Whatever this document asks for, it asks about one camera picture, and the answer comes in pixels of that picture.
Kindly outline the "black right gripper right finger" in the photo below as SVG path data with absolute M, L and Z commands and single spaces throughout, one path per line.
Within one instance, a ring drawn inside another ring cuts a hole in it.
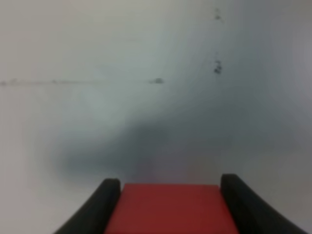
M 239 176 L 223 174 L 221 194 L 240 234 L 305 234 L 258 196 Z

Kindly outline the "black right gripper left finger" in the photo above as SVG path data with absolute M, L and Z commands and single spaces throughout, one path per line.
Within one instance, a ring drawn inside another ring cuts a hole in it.
M 119 179 L 105 179 L 56 234 L 102 234 L 121 195 Z

